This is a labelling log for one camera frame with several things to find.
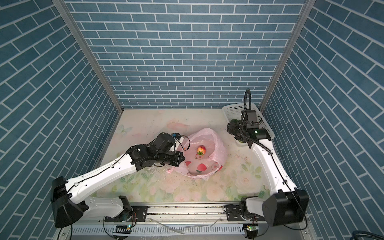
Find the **white plastic mesh basket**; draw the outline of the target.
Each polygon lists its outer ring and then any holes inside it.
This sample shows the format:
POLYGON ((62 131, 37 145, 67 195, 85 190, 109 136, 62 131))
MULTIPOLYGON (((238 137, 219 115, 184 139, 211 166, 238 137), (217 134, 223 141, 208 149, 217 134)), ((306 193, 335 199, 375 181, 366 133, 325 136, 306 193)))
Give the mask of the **white plastic mesh basket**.
MULTIPOLYGON (((269 133, 269 136, 273 140, 275 138, 275 133, 273 132, 272 128, 264 118, 263 114, 260 112, 258 107, 252 103, 251 109, 255 110, 258 116, 258 121, 261 121, 259 124, 259 127, 261 129, 266 129, 267 132, 269 133)), ((231 120, 236 119, 238 121, 241 120, 241 112, 244 110, 244 104, 243 103, 238 103, 238 104, 231 104, 224 106, 222 108, 222 111, 227 119, 227 123, 229 123, 231 120)))

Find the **red wax apple toy fruit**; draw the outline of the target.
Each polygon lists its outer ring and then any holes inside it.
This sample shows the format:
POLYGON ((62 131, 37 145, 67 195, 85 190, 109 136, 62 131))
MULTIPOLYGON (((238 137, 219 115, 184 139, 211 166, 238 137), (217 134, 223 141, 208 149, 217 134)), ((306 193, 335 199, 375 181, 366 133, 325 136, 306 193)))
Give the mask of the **red wax apple toy fruit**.
POLYGON ((204 156, 206 154, 206 147, 203 145, 198 146, 197 148, 197 154, 200 156, 204 156))

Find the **pink plastic fruit bag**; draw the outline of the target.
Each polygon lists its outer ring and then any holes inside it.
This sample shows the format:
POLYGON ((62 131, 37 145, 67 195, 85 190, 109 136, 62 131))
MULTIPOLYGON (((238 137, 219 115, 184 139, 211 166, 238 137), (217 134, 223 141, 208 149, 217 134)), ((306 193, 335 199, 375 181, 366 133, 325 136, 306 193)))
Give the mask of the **pink plastic fruit bag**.
POLYGON ((179 167, 171 167, 167 173, 178 173, 182 176, 197 180, 208 180, 219 172, 227 161, 227 149, 219 135, 210 128, 204 128, 183 140, 177 148, 183 152, 185 161, 179 167), (197 154, 198 146, 206 147, 206 154, 197 154))

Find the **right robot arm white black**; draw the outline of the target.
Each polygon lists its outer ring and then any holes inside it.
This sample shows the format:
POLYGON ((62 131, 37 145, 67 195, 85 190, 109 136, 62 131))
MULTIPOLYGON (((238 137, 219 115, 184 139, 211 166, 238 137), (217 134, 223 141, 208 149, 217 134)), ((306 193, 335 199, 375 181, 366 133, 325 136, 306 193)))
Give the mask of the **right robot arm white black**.
POLYGON ((265 219, 270 227, 308 222, 306 209, 309 195, 297 188, 281 164, 274 149, 272 138, 266 129, 260 128, 257 111, 244 109, 241 119, 231 120, 227 131, 236 140, 246 143, 261 161, 268 181, 270 196, 247 197, 241 201, 246 216, 257 215, 265 219))

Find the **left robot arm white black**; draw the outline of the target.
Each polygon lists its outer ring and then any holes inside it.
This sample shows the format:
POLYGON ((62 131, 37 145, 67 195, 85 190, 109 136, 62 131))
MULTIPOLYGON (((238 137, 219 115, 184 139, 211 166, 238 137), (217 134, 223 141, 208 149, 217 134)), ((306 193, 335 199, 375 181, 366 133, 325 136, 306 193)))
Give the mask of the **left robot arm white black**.
POLYGON ((69 180, 58 177, 52 182, 51 206, 55 227, 62 229, 80 219, 102 217, 108 222, 136 222, 137 214, 127 197, 93 198, 92 194, 108 184, 152 166, 178 167, 184 160, 179 133, 160 133, 148 144, 129 147, 115 160, 69 180))

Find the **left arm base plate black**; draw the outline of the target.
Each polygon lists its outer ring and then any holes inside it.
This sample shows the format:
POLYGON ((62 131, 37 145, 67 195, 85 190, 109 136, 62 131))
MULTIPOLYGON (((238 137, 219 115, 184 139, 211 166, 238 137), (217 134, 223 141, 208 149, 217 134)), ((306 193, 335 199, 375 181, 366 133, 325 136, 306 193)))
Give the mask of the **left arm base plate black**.
POLYGON ((105 217, 104 222, 106 223, 141 223, 145 222, 148 206, 132 206, 131 210, 123 210, 116 217, 105 217))

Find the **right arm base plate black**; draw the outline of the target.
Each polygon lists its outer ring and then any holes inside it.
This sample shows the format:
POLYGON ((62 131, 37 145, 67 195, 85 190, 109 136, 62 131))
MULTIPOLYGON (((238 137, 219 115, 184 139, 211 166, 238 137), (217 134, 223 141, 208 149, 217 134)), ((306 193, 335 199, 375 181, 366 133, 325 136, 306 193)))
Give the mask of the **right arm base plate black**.
POLYGON ((265 221, 265 218, 256 214, 250 214, 239 205, 228 204, 223 207, 228 222, 239 221, 265 221))

